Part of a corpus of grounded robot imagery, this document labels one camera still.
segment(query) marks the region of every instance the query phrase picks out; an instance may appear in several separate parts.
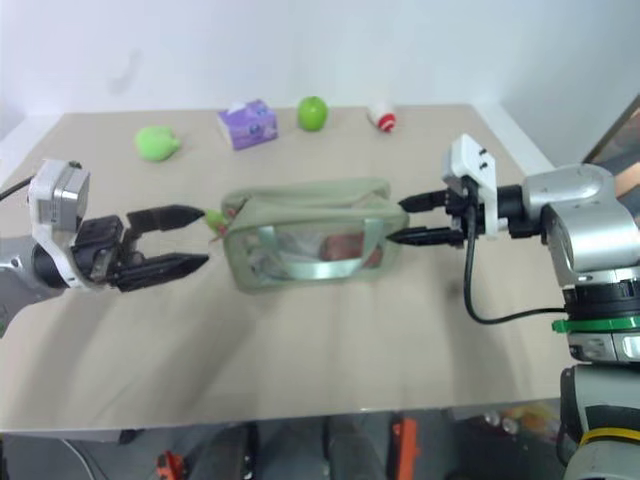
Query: red and white toy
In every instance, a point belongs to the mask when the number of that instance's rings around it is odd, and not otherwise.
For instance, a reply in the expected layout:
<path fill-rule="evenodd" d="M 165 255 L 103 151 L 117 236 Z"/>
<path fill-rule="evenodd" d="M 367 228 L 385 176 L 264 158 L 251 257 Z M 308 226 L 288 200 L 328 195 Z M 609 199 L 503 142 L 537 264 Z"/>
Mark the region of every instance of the red and white toy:
<path fill-rule="evenodd" d="M 379 130 L 390 133 L 396 126 L 396 114 L 393 107 L 386 103 L 380 102 L 369 106 L 367 116 Z"/>

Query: tissue box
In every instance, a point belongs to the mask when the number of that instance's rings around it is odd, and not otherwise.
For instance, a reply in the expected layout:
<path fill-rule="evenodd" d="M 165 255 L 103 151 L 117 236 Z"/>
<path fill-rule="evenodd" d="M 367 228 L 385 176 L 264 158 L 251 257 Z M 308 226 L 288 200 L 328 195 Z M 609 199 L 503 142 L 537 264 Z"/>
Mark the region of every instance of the tissue box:
<path fill-rule="evenodd" d="M 262 100 L 234 105 L 218 113 L 218 123 L 222 135 L 235 150 L 278 137 L 276 114 Z"/>

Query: yellow ring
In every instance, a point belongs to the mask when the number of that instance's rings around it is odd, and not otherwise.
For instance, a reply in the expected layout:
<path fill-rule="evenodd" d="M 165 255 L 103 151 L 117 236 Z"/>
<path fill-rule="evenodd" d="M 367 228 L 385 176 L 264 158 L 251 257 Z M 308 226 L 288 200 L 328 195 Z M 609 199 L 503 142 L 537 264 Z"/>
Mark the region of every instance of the yellow ring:
<path fill-rule="evenodd" d="M 640 432 L 637 430 L 629 430 L 628 428 L 595 428 L 588 431 L 582 436 L 580 440 L 580 446 L 599 437 L 622 437 L 628 440 L 635 440 L 640 442 Z"/>

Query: table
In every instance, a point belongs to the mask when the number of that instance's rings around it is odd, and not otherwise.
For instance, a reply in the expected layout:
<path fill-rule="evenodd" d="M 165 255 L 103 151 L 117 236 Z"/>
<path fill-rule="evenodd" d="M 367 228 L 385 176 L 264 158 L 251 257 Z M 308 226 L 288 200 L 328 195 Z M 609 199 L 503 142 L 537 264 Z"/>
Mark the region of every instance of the table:
<path fill-rule="evenodd" d="M 522 174 L 468 106 L 408 107 L 391 135 L 363 109 L 333 109 L 324 130 L 278 112 L 281 138 L 232 151 L 212 111 L 68 114 L 12 181 L 42 158 L 91 171 L 86 218 L 173 203 L 216 208 L 255 185 L 341 177 L 388 179 L 392 195 L 443 187 L 441 158 L 461 133 L 497 159 L 500 184 Z M 169 125 L 183 148 L 139 160 L 135 132 Z M 445 225 L 440 213 L 412 223 Z M 29 231 L 24 192 L 2 203 L 4 237 Z M 141 248 L 208 252 L 183 280 L 133 293 L 66 292 L 30 306 L 0 341 L 0 430 L 119 429 L 377 409 L 461 406 L 557 396 L 572 363 L 552 318 L 483 327 L 464 310 L 464 252 L 405 247 L 373 283 L 246 295 L 204 223 L 151 234 Z M 490 315 L 561 305 L 539 240 L 481 240 L 474 296 Z"/>

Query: green pouch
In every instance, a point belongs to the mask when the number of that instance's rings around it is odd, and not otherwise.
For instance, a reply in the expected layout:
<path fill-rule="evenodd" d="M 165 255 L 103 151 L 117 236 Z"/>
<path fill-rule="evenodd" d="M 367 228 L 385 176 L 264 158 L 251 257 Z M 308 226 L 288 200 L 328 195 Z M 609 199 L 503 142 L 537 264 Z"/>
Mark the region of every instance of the green pouch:
<path fill-rule="evenodd" d="M 398 252 L 387 235 L 409 218 L 375 178 L 241 190 L 224 198 L 222 211 L 227 261 L 248 292 L 373 278 Z"/>

